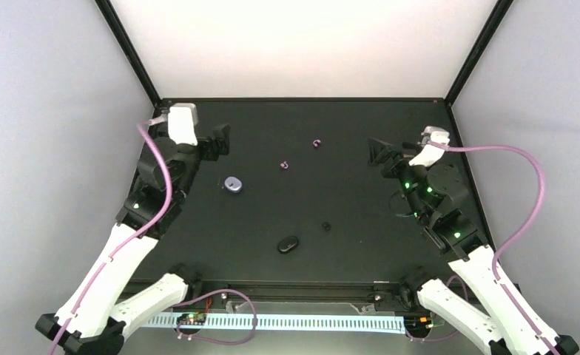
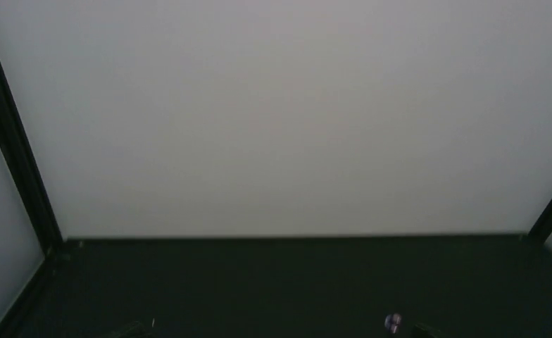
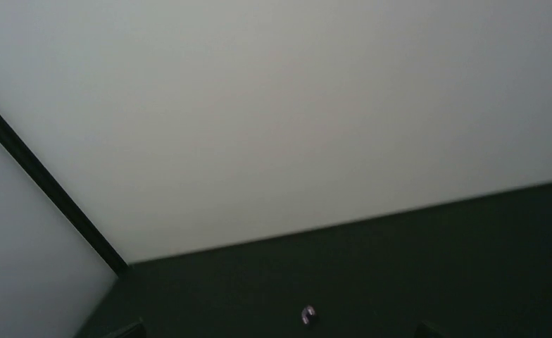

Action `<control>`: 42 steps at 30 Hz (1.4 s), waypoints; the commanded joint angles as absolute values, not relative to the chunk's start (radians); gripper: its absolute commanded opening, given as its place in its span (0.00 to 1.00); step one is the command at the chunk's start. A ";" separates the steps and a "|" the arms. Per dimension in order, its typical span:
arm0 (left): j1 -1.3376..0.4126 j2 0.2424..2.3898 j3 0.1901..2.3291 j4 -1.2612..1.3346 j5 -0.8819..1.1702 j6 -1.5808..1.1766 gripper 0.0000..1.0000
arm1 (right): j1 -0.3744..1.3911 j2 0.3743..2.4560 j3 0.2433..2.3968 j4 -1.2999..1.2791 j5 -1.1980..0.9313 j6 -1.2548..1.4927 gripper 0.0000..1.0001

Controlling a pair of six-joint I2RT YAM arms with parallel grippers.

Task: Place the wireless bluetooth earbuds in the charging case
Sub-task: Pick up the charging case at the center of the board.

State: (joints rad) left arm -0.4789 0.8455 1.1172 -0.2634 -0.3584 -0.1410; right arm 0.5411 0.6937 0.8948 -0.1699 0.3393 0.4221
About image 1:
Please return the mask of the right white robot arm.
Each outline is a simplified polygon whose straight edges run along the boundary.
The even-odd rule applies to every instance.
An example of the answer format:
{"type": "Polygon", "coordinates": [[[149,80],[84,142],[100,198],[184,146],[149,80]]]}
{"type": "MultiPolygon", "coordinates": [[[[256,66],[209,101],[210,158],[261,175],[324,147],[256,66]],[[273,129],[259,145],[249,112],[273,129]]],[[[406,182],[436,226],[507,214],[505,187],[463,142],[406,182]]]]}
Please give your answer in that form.
{"type": "Polygon", "coordinates": [[[498,264],[496,253],[460,206],[468,196],[463,177],[439,159],[452,148],[427,140],[411,156],[389,143],[368,139],[372,166],[384,178],[399,182],[411,215],[439,249],[449,268],[472,290],[482,310],[422,269],[398,288],[399,303],[409,310],[424,308],[443,318],[484,354],[577,354],[569,335],[554,331],[524,299],[498,264]]]}

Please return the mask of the lavender earbud charging case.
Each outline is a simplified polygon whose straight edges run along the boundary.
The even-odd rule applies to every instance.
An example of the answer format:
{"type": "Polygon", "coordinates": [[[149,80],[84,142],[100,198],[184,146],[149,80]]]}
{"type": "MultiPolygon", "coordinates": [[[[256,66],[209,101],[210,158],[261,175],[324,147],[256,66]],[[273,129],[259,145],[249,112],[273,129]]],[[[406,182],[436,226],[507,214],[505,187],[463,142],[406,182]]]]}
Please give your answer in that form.
{"type": "Polygon", "coordinates": [[[227,177],[223,182],[224,187],[233,194],[238,194],[243,190],[242,181],[234,176],[227,177]]]}

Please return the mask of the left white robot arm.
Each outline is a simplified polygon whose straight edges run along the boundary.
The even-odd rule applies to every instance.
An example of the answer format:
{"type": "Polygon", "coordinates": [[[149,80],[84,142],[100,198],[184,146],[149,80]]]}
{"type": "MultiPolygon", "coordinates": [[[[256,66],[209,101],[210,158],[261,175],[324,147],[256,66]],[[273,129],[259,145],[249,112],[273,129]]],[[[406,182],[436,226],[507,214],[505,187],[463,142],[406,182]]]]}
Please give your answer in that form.
{"type": "Polygon", "coordinates": [[[169,124],[152,138],[138,125],[145,145],[132,189],[116,215],[107,243],[80,286],[55,313],[43,314],[36,330],[66,354],[118,354],[125,341],[166,308],[195,294],[200,274],[183,263],[158,281],[120,301],[141,262],[183,210],[203,161],[229,153],[230,126],[188,143],[169,124]]]}

